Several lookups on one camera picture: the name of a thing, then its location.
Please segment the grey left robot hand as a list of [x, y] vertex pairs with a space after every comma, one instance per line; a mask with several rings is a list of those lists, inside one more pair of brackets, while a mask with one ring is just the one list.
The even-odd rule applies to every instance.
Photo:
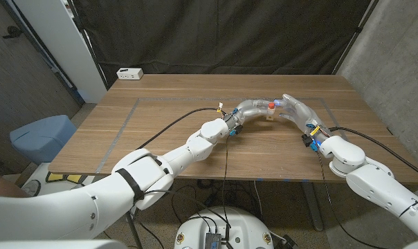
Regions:
[[254, 117], [272, 116], [275, 113], [275, 107], [270, 106], [270, 104], [273, 103], [268, 100], [244, 100], [234, 108], [232, 113], [224, 117], [224, 121], [228, 129], [232, 130]]

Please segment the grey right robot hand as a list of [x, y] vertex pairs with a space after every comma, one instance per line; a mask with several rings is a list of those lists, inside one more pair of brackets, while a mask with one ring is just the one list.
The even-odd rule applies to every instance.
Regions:
[[328, 130], [317, 113], [303, 102], [288, 94], [284, 94], [281, 100], [274, 100], [273, 102], [276, 106], [285, 110], [285, 113], [281, 113], [280, 117], [294, 122], [304, 134], [320, 142], [332, 136], [331, 131]]

